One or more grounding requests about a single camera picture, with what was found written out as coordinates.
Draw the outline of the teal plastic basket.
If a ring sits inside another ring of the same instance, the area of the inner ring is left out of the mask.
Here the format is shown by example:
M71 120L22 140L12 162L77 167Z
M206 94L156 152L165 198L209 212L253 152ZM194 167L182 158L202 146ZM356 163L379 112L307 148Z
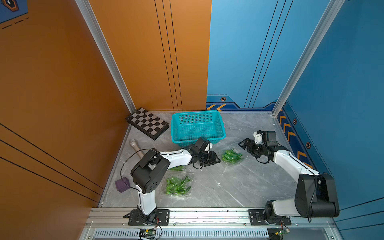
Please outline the teal plastic basket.
M172 142L180 147L194 144L202 137L217 144L226 138L226 130L220 112L200 111L172 115Z

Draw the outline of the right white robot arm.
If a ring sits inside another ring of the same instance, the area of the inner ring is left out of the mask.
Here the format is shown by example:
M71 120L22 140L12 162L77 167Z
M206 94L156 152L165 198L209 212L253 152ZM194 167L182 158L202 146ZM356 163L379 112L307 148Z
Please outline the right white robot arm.
M339 216L335 179L296 158L278 143L274 131L258 130L254 132L254 139L246 138L238 145L256 159L267 157L268 162L283 168L297 183L294 198L268 201L263 212L249 212L261 224L274 225L288 217L302 217L310 222L313 218Z

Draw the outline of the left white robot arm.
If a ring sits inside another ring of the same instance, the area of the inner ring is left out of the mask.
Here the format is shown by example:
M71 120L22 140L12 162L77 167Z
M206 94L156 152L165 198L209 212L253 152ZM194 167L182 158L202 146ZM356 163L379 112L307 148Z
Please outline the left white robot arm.
M212 151L212 143L200 137L196 143L183 147L178 151L160 152L148 149L148 152L131 170L135 189L139 194L139 204L131 211L130 220L133 225L167 225L167 210L158 210L155 201L155 190L169 169L179 166L194 166L200 168L212 166L221 162Z

